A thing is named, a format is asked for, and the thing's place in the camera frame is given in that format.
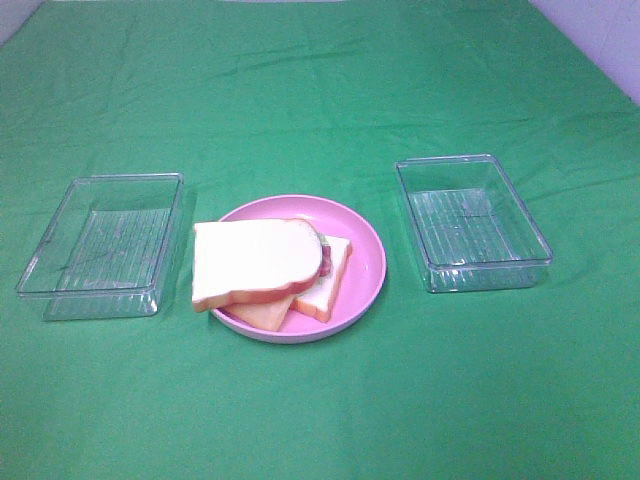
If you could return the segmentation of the bread slice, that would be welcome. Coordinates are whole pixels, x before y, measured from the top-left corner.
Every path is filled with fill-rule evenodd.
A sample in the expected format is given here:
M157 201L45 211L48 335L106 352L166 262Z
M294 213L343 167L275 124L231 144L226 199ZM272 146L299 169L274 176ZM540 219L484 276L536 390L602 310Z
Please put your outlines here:
M316 282L309 290L296 296L291 309L326 323L330 320L340 283L352 251L347 238L325 235L331 245L331 273Z
M306 291L320 274L322 242L303 219L200 222L194 234L197 312L276 301Z

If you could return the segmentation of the green tablecloth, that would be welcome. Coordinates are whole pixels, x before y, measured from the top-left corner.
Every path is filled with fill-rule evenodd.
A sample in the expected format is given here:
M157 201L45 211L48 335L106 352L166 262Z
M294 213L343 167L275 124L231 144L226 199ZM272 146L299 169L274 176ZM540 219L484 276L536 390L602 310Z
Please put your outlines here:
M397 161L490 153L554 252L431 294ZM365 216L368 313L271 345L191 306L49 323L15 286L70 183L180 172L216 219L274 194ZM1 50L5 479L635 479L639 111L526 1L51 2Z

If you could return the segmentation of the green lettuce leaf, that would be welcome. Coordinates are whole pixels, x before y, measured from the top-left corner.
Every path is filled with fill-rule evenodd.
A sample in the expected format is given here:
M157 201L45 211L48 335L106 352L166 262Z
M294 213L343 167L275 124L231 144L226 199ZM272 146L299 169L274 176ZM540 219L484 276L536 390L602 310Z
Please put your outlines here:
M317 234L317 236L318 236L318 239L319 239L319 241L320 241L320 245L321 245L321 253L322 253L322 244L323 244L323 243L328 243L328 244L330 245L330 243L329 243L329 241L328 241L327 237L326 237L324 234L322 234L322 233L318 233L318 234ZM320 281L321 281L321 279L322 279L323 277L320 277L320 276L319 276L319 270L318 270L318 276L317 276L316 282L320 282Z

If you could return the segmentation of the bacon strip tray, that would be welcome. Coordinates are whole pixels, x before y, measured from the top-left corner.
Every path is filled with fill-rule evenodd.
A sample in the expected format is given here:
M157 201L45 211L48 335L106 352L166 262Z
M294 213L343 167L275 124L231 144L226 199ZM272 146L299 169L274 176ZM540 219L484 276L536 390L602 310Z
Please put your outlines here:
M319 276L328 275L332 269L331 246L328 243L322 244L322 262L319 269Z

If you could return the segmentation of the yellow cheese slice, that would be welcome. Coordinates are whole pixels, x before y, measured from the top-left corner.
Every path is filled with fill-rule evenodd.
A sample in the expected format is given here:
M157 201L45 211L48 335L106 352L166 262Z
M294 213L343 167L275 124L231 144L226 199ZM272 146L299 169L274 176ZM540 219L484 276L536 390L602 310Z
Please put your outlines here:
M266 331L278 331L294 300L294 295L269 303L233 304L223 311L244 323Z

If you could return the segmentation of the clear plastic tray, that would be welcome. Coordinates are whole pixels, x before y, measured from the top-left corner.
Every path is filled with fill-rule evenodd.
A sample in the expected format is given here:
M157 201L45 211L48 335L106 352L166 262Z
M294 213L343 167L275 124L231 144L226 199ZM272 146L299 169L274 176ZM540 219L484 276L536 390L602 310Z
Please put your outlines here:
M497 158L411 158L395 172L427 291L521 289L545 279L553 251Z
M46 321L155 315L175 263L183 192L180 173L75 178L17 295Z

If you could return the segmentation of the clear left plastic tray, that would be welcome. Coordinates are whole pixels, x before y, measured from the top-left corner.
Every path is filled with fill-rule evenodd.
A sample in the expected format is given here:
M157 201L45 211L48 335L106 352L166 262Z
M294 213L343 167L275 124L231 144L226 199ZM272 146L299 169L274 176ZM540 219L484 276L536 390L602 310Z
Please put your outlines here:
M75 178L17 295L46 321L155 315L175 263L183 192L180 173Z

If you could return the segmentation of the clear right plastic tray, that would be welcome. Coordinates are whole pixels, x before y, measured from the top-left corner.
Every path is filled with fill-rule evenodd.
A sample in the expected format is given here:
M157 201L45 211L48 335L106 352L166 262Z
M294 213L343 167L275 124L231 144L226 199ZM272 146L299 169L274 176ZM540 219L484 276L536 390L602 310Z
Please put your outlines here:
M545 279L553 251L497 158L411 158L395 172L427 291L521 289Z

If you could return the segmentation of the pink round plate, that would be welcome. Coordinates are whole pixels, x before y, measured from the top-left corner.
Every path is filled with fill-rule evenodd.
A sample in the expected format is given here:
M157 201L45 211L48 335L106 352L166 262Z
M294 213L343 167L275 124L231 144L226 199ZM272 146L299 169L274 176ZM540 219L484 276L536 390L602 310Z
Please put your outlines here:
M254 328L223 311L209 309L229 328L250 338L271 343L305 343L329 337L355 323L373 304L386 275L386 252L370 223L333 200L310 195L279 195L244 204L218 221L303 219L324 235L347 238L352 251L346 265L330 320L320 322L289 308L278 331Z

